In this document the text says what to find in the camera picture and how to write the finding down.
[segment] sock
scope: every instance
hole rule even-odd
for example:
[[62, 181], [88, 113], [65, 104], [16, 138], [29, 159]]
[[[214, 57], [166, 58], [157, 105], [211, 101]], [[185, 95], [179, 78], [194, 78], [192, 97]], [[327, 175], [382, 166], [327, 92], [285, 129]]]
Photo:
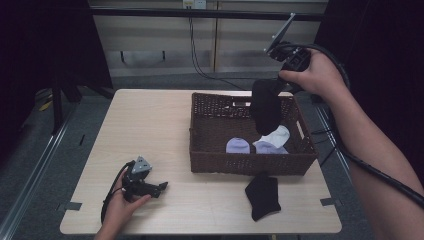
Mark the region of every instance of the sock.
[[262, 141], [262, 142], [269, 142], [272, 145], [274, 145], [276, 148], [280, 148], [287, 142], [289, 138], [290, 138], [289, 130], [286, 127], [280, 125], [272, 133], [266, 136], [262, 136], [261, 139], [254, 142], [253, 145], [256, 145], [257, 142]]
[[227, 143], [226, 153], [250, 153], [250, 146], [242, 138], [232, 138]]
[[252, 204], [252, 219], [258, 221], [265, 215], [281, 211], [278, 203], [277, 178], [268, 177], [267, 172], [258, 174], [245, 189]]
[[255, 142], [257, 154], [288, 154], [287, 150], [281, 146], [276, 148], [273, 144], [264, 141]]

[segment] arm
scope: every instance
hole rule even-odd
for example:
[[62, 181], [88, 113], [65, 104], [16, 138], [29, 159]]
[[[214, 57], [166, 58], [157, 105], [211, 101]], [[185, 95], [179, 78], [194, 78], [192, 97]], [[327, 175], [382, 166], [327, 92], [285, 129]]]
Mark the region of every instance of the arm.
[[[329, 105], [347, 150], [421, 195], [423, 187], [402, 152], [372, 122], [346, 88], [333, 63], [311, 50], [304, 72], [280, 76], [320, 95]], [[424, 239], [424, 210], [396, 189], [350, 164], [353, 185], [377, 239]]]
[[[113, 191], [122, 188], [122, 177], [125, 171], [121, 174], [115, 184]], [[115, 239], [125, 224], [131, 219], [131, 216], [137, 208], [143, 206], [149, 199], [150, 195], [143, 197], [129, 203], [125, 200], [122, 190], [117, 190], [109, 202], [103, 225], [97, 232], [94, 239], [109, 240]]]

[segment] black cable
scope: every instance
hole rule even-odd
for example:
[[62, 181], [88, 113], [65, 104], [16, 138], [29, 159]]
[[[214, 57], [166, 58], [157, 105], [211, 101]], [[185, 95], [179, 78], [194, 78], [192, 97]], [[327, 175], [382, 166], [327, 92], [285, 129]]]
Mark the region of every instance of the black cable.
[[[200, 76], [207, 78], [207, 79], [211, 79], [211, 80], [218, 80], [218, 81], [225, 82], [225, 83], [227, 83], [227, 84], [229, 84], [229, 85], [231, 85], [235, 88], [238, 88], [240, 90], [243, 90], [243, 91], [247, 91], [247, 90], [240, 87], [240, 86], [237, 86], [236, 84], [233, 84], [233, 83], [231, 83], [227, 80], [236, 80], [236, 79], [262, 80], [262, 79], [259, 79], [259, 78], [235, 78], [235, 77], [234, 78], [231, 78], [231, 77], [230, 78], [217, 78], [217, 77], [211, 77], [211, 76], [207, 75], [206, 73], [204, 73], [202, 71], [202, 69], [200, 68], [200, 64], [199, 64], [199, 61], [197, 59], [196, 45], [194, 43], [194, 31], [193, 31], [193, 20], [192, 20], [192, 18], [189, 18], [189, 23], [190, 23], [190, 40], [191, 40], [191, 60], [193, 62], [194, 69], [196, 70], [196, 72]], [[264, 78], [264, 80], [275, 80], [275, 79], [276, 78]]]
[[320, 167], [324, 165], [324, 163], [330, 158], [330, 156], [333, 154], [333, 152], [336, 150], [337, 147], [333, 147], [331, 151], [327, 154], [327, 156], [322, 160], [322, 162], [319, 164]]
[[323, 133], [328, 133], [331, 132], [331, 129], [321, 129], [321, 130], [316, 130], [311, 132], [312, 135], [318, 135], [318, 134], [323, 134]]
[[121, 189], [122, 189], [122, 187], [121, 187], [121, 188], [118, 188], [118, 189], [113, 190], [113, 188], [114, 188], [114, 187], [115, 187], [115, 185], [116, 185], [116, 182], [118, 181], [119, 177], [121, 176], [121, 174], [122, 174], [122, 172], [125, 170], [125, 168], [127, 168], [128, 166], [133, 165], [134, 163], [135, 163], [135, 161], [134, 161], [134, 160], [133, 160], [133, 161], [131, 161], [131, 162], [127, 162], [127, 163], [126, 163], [126, 164], [125, 164], [125, 165], [121, 168], [121, 170], [119, 170], [118, 175], [116, 175], [116, 178], [115, 178], [115, 180], [113, 181], [112, 186], [110, 187], [110, 190], [109, 190], [109, 192], [107, 193], [105, 200], [103, 200], [102, 212], [100, 213], [100, 220], [101, 220], [101, 222], [102, 222], [102, 223], [103, 223], [103, 220], [105, 219], [106, 211], [107, 211], [107, 207], [109, 206], [110, 199], [113, 197], [113, 194], [115, 194], [118, 190], [121, 190]]
[[[349, 80], [349, 77], [348, 77], [343, 65], [327, 49], [325, 49], [321, 46], [315, 45], [315, 44], [291, 44], [290, 43], [290, 44], [282, 44], [282, 47], [310, 48], [310, 49], [315, 49], [315, 50], [322, 52], [333, 62], [333, 64], [336, 66], [337, 70], [339, 70], [340, 74], [342, 75], [343, 81], [346, 84], [346, 87], [350, 90], [350, 80]], [[398, 180], [392, 178], [391, 176], [387, 175], [386, 173], [374, 168], [373, 166], [364, 162], [363, 160], [359, 159], [358, 157], [350, 154], [347, 151], [346, 147], [344, 146], [343, 141], [341, 141], [341, 138], [340, 138], [339, 133], [337, 131], [337, 128], [335, 126], [334, 116], [333, 116], [333, 114], [331, 114], [331, 111], [330, 111], [330, 117], [331, 117], [330, 124], [336, 130], [336, 131], [333, 131], [333, 133], [334, 133], [334, 136], [335, 136], [336, 141], [337, 141], [337, 148], [340, 150], [340, 152], [342, 154], [347, 156], [352, 162], [357, 164], [359, 167], [361, 167], [365, 171], [367, 171], [367, 172], [371, 173], [372, 175], [378, 177], [380, 180], [386, 182], [387, 184], [389, 184], [393, 188], [395, 188], [398, 191], [400, 191], [401, 193], [403, 193], [405, 196], [410, 198], [412, 201], [414, 201], [421, 208], [424, 209], [424, 197], [422, 195], [420, 195], [419, 193], [417, 193], [416, 191], [414, 191], [410, 187], [406, 186], [405, 184], [401, 183], [400, 181], [398, 181]]]
[[327, 142], [327, 141], [328, 141], [328, 138], [321, 140], [321, 141], [318, 141], [318, 142], [314, 142], [314, 144], [320, 144], [320, 143]]

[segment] floor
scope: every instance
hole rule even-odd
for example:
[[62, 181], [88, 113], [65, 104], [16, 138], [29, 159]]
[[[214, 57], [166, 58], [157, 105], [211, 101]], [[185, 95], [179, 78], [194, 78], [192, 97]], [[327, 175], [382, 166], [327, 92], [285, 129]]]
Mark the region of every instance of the floor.
[[[263, 52], [225, 52], [220, 67], [213, 72], [208, 52], [197, 53], [200, 74], [193, 67], [190, 52], [106, 52], [106, 59], [115, 89], [228, 89], [249, 90], [258, 78], [275, 78], [279, 63]], [[48, 92], [37, 95], [37, 104], [23, 125], [19, 144], [5, 168], [0, 170], [1, 239], [92, 239], [93, 236], [69, 236], [60, 233], [63, 212], [58, 209], [72, 197], [73, 190], [91, 151], [110, 100], [81, 88], [83, 99], [78, 104], [66, 102], [66, 128], [52, 136], [53, 111], [38, 108]], [[337, 234], [223, 236], [220, 239], [373, 239], [356, 193], [352, 188], [347, 166], [334, 151], [325, 128], [323, 103], [307, 93], [296, 95], [308, 127], [319, 149], [319, 161], [330, 193], [343, 225]], [[120, 236], [119, 239], [140, 239]], [[198, 239], [196, 236], [147, 236], [147, 239]]]

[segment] gray floor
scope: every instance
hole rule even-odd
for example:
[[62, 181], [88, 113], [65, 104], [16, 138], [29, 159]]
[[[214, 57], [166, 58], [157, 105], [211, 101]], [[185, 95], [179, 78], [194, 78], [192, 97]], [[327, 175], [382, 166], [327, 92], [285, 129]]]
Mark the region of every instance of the gray floor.
[[[257, 78], [274, 78], [279, 70], [270, 71], [266, 57], [259, 52], [243, 54], [227, 53], [225, 59], [227, 69], [220, 69], [219, 73], [210, 73], [207, 69], [208, 54], [198, 54], [200, 65], [206, 66], [208, 75], [214, 77], [250, 79], [226, 79], [243, 89], [250, 90], [251, 84]], [[162, 59], [161, 52], [124, 52], [125, 62], [122, 63], [119, 52], [107, 53], [107, 61], [113, 77], [114, 86], [118, 88], [163, 88], [163, 89], [229, 89], [237, 90], [221, 80], [205, 79], [195, 73], [190, 53], [168, 53], [166, 60]], [[96, 139], [104, 116], [110, 105], [110, 100], [81, 89], [84, 97], [79, 104], [65, 102], [64, 112], [69, 115], [66, 131], [60, 144], [52, 154], [51, 161], [45, 166], [45, 174], [30, 196], [29, 204], [24, 207], [22, 217], [15, 219], [18, 224], [12, 229], [13, 239], [92, 239], [93, 236], [69, 236], [59, 231], [59, 225], [64, 213], [57, 211], [61, 203], [72, 197], [79, 176]], [[16, 203], [22, 189], [26, 186], [32, 170], [37, 166], [47, 144], [51, 140], [50, 132], [53, 127], [52, 109], [38, 111], [43, 103], [40, 100], [31, 116], [26, 121], [21, 134], [20, 142], [10, 161], [0, 171], [0, 186], [2, 200], [0, 202], [0, 220], [4, 222], [8, 213]], [[311, 132], [322, 130], [316, 107], [324, 107], [320, 103], [313, 103], [310, 95], [297, 95], [302, 112]], [[326, 134], [314, 135], [314, 141], [319, 149], [319, 161], [323, 162], [332, 152], [333, 145]], [[337, 211], [343, 228], [337, 234], [325, 235], [284, 235], [277, 239], [373, 239], [373, 235], [348, 175], [342, 162], [334, 152], [322, 166], [324, 177], [330, 193], [337, 199]], [[140, 236], [121, 236], [120, 239], [140, 239]], [[197, 239], [190, 236], [148, 236], [147, 239]], [[272, 236], [224, 236], [221, 239], [272, 239]]]

